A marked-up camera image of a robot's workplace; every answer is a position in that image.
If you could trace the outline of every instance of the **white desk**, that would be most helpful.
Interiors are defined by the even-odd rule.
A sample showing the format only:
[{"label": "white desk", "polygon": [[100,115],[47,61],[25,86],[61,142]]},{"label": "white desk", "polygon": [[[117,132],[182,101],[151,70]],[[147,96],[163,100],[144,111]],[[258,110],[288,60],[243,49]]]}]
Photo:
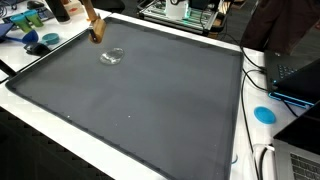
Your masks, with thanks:
[{"label": "white desk", "polygon": [[[119,14],[112,14],[111,16],[146,27],[158,29],[160,31],[169,32],[178,36],[188,37],[197,41],[239,51],[239,47],[221,41],[163,27],[154,23]],[[74,29],[74,26],[65,26],[65,28],[61,29],[64,29],[66,32],[73,32],[72,29]],[[247,50],[246,52],[253,61],[263,65],[262,53],[252,50]],[[17,58],[16,64],[22,64],[21,61],[24,60]],[[245,61],[244,68],[249,70],[253,69],[253,66]],[[259,85],[264,86],[265,79],[263,76],[251,74],[251,77],[253,77],[253,79],[258,82]],[[245,84],[244,96],[251,138],[254,144],[270,143],[272,136],[294,119],[294,117],[281,102],[269,99],[265,93],[254,89],[252,85],[248,83],[248,81],[246,81]],[[66,123],[58,117],[47,113],[37,106],[14,95],[6,89],[4,84],[0,85],[0,106],[114,179],[164,179],[157,172],[154,172],[132,158],[113,149],[100,140],[95,139],[89,134]],[[253,109],[256,106],[269,107],[276,114],[278,121],[274,125],[264,125],[257,121],[253,116]],[[241,106],[239,106],[238,111],[238,121],[234,142],[234,152],[238,155],[239,159],[237,163],[232,165],[230,179],[255,179],[253,177],[255,174],[254,169],[249,163],[249,157],[251,155]],[[265,170],[269,173],[264,174],[266,176],[267,174],[269,175],[268,177],[265,177],[265,179],[274,179],[274,171],[272,167],[273,165],[271,163],[266,163]]]},{"label": "white desk", "polygon": [[[8,10],[7,16],[12,16],[14,14],[22,13],[27,10],[26,8],[27,1],[19,3],[18,9],[16,11]],[[102,18],[110,15],[110,12],[101,11],[96,9],[97,13],[100,13]],[[55,45],[49,46],[50,49],[56,48],[57,46],[63,44],[70,38],[79,34],[88,28],[90,22],[87,21],[87,14],[82,13],[75,16],[71,16],[71,22],[69,24],[60,25],[58,21],[53,18],[44,22],[43,27],[34,27],[33,29],[37,31],[39,35],[39,41],[42,36],[48,33],[58,33],[60,37],[60,42]],[[9,31],[7,36],[22,38],[25,35],[21,30]],[[15,71],[22,69],[28,64],[34,62],[39,58],[39,56],[29,55],[26,53],[26,50],[23,48],[25,44],[16,41],[5,41],[0,44],[0,59],[8,64]],[[0,81],[7,78],[7,75],[0,71]]]}]

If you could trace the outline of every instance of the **cluttered desk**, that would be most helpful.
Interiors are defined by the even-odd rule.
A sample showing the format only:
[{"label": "cluttered desk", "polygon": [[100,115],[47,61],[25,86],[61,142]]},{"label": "cluttered desk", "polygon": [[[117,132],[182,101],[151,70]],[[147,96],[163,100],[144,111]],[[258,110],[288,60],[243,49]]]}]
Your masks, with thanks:
[{"label": "cluttered desk", "polygon": [[[241,81],[243,67],[244,77],[266,86],[263,75],[248,74],[259,69],[247,60],[262,67],[263,53],[109,14],[100,12],[107,26],[98,43],[85,14],[72,16],[71,24],[43,22],[48,29],[39,34],[56,28],[69,36],[60,35],[66,43],[39,59],[19,42],[5,41],[14,47],[1,58],[17,75],[5,76],[0,106],[114,179],[276,179],[272,152],[257,173],[251,154],[295,117],[282,101]],[[19,66],[10,55],[17,49]],[[271,120],[260,116],[270,110]],[[316,178],[315,163],[308,161],[315,172],[295,164],[292,177]]]}]

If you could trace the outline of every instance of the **gray mat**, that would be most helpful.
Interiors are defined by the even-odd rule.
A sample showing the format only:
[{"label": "gray mat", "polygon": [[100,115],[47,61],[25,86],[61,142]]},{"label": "gray mat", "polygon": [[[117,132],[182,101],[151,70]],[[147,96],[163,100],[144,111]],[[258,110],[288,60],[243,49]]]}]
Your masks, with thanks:
[{"label": "gray mat", "polygon": [[[167,178],[228,179],[240,53],[106,21],[101,44],[85,32],[7,87]],[[102,64],[116,47],[120,64]]]}]

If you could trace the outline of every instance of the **floor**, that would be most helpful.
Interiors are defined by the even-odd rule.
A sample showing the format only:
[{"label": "floor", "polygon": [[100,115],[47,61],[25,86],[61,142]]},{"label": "floor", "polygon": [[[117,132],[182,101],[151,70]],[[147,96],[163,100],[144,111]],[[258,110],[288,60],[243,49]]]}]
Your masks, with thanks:
[{"label": "floor", "polygon": [[[123,14],[136,17],[136,2],[137,0],[122,0],[126,9]],[[227,30],[228,34],[235,39],[240,40],[242,34],[246,28],[246,25],[251,16],[251,10],[254,7],[256,0],[247,0],[246,4],[240,9],[232,9],[227,26],[224,28],[224,32]],[[226,37],[223,41],[234,43],[230,38]],[[303,56],[306,58],[320,58],[320,31],[312,28],[310,32],[302,39],[302,41],[295,48],[292,55]]]}]

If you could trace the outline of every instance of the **transparent object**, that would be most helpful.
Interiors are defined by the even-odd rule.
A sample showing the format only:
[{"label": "transparent object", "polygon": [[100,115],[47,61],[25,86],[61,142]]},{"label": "transparent object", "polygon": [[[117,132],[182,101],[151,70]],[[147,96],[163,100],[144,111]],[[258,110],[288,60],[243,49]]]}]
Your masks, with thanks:
[{"label": "transparent object", "polygon": [[114,65],[118,64],[124,56],[124,51],[121,48],[113,48],[100,57],[100,61],[104,64]]}]

